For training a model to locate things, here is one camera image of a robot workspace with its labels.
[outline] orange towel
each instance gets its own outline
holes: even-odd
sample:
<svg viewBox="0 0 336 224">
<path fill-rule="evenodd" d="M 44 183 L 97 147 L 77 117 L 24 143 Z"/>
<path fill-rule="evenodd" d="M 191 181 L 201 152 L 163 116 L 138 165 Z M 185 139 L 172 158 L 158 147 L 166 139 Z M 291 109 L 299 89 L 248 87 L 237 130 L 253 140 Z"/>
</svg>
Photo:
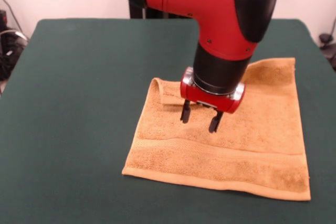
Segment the orange towel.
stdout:
<svg viewBox="0 0 336 224">
<path fill-rule="evenodd" d="M 193 104 L 180 121 L 180 83 L 153 79 L 124 175 L 284 200 L 310 200 L 295 59 L 248 66 L 245 97 L 208 132 L 216 112 Z"/>
</svg>

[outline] table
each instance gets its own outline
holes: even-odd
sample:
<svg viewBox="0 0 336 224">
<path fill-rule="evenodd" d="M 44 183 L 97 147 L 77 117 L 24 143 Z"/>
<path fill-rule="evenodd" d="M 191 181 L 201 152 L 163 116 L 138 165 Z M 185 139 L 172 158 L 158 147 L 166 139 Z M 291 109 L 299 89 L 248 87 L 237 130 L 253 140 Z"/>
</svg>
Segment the table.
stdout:
<svg viewBox="0 0 336 224">
<path fill-rule="evenodd" d="M 192 65 L 193 20 L 42 20 L 0 101 L 0 223 L 334 223 L 336 75 L 305 25 L 273 20 L 252 61 L 295 57 L 311 202 L 123 177 L 153 77 Z"/>
</svg>

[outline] towel hem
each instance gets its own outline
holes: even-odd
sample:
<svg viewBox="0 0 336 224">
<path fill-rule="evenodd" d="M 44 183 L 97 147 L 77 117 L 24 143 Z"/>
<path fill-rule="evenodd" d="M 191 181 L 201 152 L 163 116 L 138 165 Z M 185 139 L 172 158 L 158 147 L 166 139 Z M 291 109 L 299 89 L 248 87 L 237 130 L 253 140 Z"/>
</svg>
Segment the towel hem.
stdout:
<svg viewBox="0 0 336 224">
<path fill-rule="evenodd" d="M 265 186 L 251 184 L 248 182 L 215 181 L 205 178 L 197 178 L 180 174 L 155 172 L 152 170 L 143 170 L 132 167 L 125 167 L 122 170 L 122 175 L 141 177 L 170 184 L 203 187 L 206 189 L 213 189 L 213 190 L 244 191 L 246 193 L 251 193 L 258 196 L 273 199 L 295 200 L 295 201 L 310 201 L 311 199 L 309 191 L 296 193 L 292 191 L 276 190 Z"/>
</svg>

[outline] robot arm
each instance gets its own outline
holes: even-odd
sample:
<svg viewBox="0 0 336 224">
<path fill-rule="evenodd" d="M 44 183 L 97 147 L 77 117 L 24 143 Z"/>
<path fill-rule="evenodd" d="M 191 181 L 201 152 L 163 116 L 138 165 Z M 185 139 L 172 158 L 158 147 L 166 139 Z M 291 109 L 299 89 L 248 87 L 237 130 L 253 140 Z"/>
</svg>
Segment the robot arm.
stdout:
<svg viewBox="0 0 336 224">
<path fill-rule="evenodd" d="M 199 25 L 193 68 L 181 81 L 185 99 L 181 120 L 188 122 L 190 101 L 213 107 L 216 132 L 223 112 L 234 113 L 245 92 L 239 83 L 262 40 L 276 0 L 130 0 L 141 7 L 192 17 Z"/>
</svg>

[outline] cable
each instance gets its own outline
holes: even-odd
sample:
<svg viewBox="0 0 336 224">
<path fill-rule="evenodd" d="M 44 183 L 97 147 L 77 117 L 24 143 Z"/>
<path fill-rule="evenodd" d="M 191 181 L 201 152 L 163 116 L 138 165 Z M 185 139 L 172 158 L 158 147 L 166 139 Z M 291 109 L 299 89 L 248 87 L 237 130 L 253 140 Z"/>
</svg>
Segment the cable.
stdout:
<svg viewBox="0 0 336 224">
<path fill-rule="evenodd" d="M 336 28 L 336 18 L 335 18 L 335 20 L 334 20 L 334 25 L 332 26 L 330 35 L 333 35 L 333 33 L 334 33 L 334 31 L 335 31 L 335 28 Z"/>
<path fill-rule="evenodd" d="M 14 12 L 13 12 L 13 10 L 12 10 L 11 5 L 10 5 L 6 0 L 3 0 L 3 2 L 5 2 L 5 4 L 8 6 L 9 11 L 11 12 L 11 14 L 12 14 L 12 16 L 13 16 L 13 18 L 14 18 L 14 20 L 15 20 L 17 26 L 18 26 L 18 28 L 20 29 L 20 31 L 22 31 L 22 28 L 21 28 L 21 26 L 20 26 L 20 23 L 17 21 L 17 18 L 16 18 L 15 14 L 14 14 Z"/>
</svg>

